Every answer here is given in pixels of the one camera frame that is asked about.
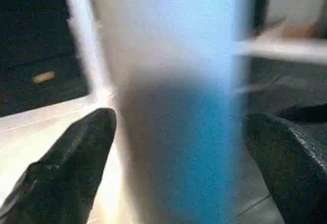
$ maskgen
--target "black pointed object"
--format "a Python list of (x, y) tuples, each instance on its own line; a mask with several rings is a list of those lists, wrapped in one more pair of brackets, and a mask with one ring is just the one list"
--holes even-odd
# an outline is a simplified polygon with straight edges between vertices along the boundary
[(0, 224), (86, 223), (115, 129), (115, 112), (104, 108), (70, 125), (17, 181)]

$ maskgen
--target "white shelf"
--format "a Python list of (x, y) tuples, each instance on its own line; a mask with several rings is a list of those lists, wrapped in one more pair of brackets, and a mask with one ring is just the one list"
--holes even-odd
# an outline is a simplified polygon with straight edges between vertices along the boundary
[(240, 55), (327, 65), (327, 40), (252, 39), (240, 45)]

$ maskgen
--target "small orange object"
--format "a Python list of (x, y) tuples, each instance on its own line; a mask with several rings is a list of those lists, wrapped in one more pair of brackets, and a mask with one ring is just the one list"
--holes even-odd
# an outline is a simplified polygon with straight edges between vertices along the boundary
[(39, 74), (37, 76), (33, 77), (33, 82), (36, 84), (42, 83), (47, 80), (51, 80), (55, 77), (55, 72), (49, 71), (49, 72), (44, 72), (42, 74)]

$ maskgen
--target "white surface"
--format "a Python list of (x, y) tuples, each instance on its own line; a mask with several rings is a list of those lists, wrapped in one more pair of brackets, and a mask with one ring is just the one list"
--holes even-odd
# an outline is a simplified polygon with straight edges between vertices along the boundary
[(327, 41), (247, 40), (240, 43), (238, 54), (327, 65)]

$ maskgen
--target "black plastic part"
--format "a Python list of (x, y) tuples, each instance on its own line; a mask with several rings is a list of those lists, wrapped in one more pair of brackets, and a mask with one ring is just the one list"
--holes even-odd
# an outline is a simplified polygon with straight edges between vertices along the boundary
[(115, 129), (111, 109), (97, 109), (73, 123), (22, 174), (0, 209), (0, 223), (86, 223)]
[(295, 123), (326, 123), (327, 104), (309, 107), (294, 106), (281, 110), (278, 117)]
[(265, 114), (249, 115), (245, 127), (247, 147), (286, 224), (327, 223), (327, 145), (307, 128)]

